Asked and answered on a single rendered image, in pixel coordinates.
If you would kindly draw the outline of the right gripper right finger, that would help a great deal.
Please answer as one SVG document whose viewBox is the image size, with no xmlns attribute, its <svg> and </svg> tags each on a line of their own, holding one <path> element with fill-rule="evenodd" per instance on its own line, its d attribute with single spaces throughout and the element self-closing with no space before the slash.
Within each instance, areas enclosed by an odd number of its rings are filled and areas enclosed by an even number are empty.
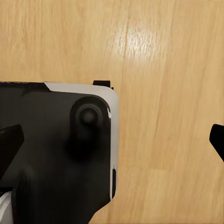
<svg viewBox="0 0 224 224">
<path fill-rule="evenodd" d="M 210 132 L 209 140 L 224 161 L 224 126 L 214 124 Z"/>
</svg>

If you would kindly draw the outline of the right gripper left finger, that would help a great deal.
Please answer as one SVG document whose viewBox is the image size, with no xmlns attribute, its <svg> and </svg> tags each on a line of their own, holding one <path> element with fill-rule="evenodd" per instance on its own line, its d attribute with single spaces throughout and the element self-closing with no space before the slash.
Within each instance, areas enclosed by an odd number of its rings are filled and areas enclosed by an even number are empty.
<svg viewBox="0 0 224 224">
<path fill-rule="evenodd" d="M 0 129 L 0 180 L 24 143 L 20 124 Z"/>
</svg>

